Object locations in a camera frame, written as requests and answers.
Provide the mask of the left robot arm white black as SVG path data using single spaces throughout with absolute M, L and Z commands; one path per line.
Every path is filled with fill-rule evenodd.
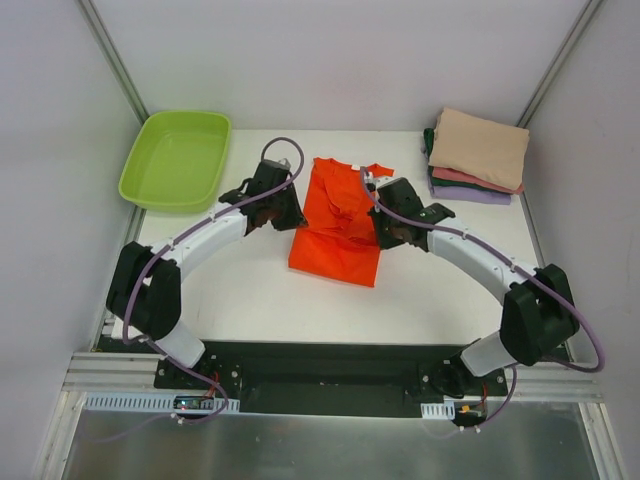
M 202 358 L 203 341 L 181 320 L 182 282 L 222 248 L 267 223 L 277 231 L 307 225 L 286 159 L 261 160 L 252 177 L 185 231 L 150 246 L 125 245 L 106 299 L 107 310 L 122 322 L 124 343 L 150 343 L 178 362 L 176 375 L 188 388 L 204 387 L 212 367 Z

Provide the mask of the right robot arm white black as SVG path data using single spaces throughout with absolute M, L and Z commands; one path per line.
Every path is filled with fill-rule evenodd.
M 361 172 L 376 241 L 383 250 L 410 245 L 454 265 L 501 305 L 499 329 L 464 347 L 452 360 L 450 382 L 473 394 L 486 374 L 513 364 L 532 366 L 580 329 L 566 275 L 556 266 L 520 264 L 476 236 L 442 204 L 426 206 L 403 177 Z

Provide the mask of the orange t shirt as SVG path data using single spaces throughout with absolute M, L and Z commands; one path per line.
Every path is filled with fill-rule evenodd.
M 333 158 L 313 160 L 303 214 L 288 266 L 303 273 L 353 285 L 375 285 L 380 247 L 360 168 Z

